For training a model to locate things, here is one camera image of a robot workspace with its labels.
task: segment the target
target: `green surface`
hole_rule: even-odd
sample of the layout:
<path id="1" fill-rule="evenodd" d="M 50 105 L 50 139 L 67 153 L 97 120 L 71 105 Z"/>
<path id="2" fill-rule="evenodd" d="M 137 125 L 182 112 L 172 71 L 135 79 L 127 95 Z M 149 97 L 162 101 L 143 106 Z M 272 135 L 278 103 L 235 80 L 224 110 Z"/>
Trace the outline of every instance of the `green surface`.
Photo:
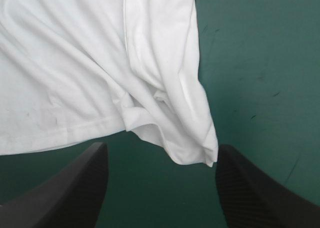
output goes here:
<path id="1" fill-rule="evenodd" d="M 319 0 L 196 0 L 201 62 L 220 143 L 320 205 Z M 109 146 L 97 227 L 225 228 L 215 167 L 180 166 L 121 132 Z M 93 141 L 0 157 L 0 203 L 40 184 Z"/>

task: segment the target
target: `white fabric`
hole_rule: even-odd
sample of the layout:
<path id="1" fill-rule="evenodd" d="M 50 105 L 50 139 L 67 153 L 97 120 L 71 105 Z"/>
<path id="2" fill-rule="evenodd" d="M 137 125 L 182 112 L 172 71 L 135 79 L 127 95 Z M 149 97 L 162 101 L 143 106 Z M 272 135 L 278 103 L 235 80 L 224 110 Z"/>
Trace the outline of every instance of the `white fabric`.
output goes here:
<path id="1" fill-rule="evenodd" d="M 198 63 L 195 0 L 0 0 L 0 154 L 131 130 L 212 166 Z"/>

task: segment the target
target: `scratch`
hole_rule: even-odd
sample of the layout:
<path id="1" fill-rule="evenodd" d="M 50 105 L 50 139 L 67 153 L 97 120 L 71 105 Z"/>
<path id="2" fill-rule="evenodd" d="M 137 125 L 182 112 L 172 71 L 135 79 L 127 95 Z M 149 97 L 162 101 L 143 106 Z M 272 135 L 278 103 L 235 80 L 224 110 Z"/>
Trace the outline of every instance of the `scratch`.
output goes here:
<path id="1" fill-rule="evenodd" d="M 296 166 L 297 166 L 297 164 L 298 164 L 298 162 L 299 162 L 299 160 L 300 160 L 300 158 L 301 158 L 301 154 L 302 154 L 302 152 L 299 153 L 299 156 L 298 156 L 298 158 L 296 159 L 296 161 L 295 161 L 295 163 L 294 163 L 294 165 L 293 165 L 293 167 L 292 167 L 292 169 L 291 169 L 288 177 L 286 178 L 286 180 L 285 180 L 285 182 L 284 182 L 284 185 L 287 184 L 287 182 L 289 181 L 289 178 L 291 177 L 292 173 L 294 172 L 294 169 L 296 168 Z"/>
<path id="2" fill-rule="evenodd" d="M 205 28 L 202 30 L 202 34 L 205 33 L 208 30 L 208 25 L 205 26 Z"/>
<path id="3" fill-rule="evenodd" d="M 275 96 L 277 96 L 277 95 L 279 95 L 279 94 L 280 94 L 280 91 L 279 91 L 279 92 L 276 92 L 275 94 L 273 94 L 272 97 L 275 97 Z"/>

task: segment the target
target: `dark spot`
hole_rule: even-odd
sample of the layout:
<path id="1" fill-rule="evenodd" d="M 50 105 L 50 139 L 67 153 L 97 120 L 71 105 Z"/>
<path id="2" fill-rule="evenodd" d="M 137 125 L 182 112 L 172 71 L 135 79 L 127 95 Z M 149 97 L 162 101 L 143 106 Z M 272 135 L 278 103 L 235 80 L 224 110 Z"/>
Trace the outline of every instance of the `dark spot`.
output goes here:
<path id="1" fill-rule="evenodd" d="M 280 92 L 276 92 L 275 94 L 272 95 L 272 97 L 275 97 L 277 95 L 279 95 Z"/>

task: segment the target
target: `white shirt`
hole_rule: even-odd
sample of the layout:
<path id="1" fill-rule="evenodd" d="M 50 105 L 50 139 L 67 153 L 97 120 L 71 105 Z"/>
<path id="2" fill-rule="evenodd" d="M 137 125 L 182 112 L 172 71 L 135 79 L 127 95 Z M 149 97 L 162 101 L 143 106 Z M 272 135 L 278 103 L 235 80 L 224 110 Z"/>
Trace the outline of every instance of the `white shirt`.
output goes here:
<path id="1" fill-rule="evenodd" d="M 212 166 L 198 65 L 195 0 L 0 0 L 0 154 L 131 130 Z"/>

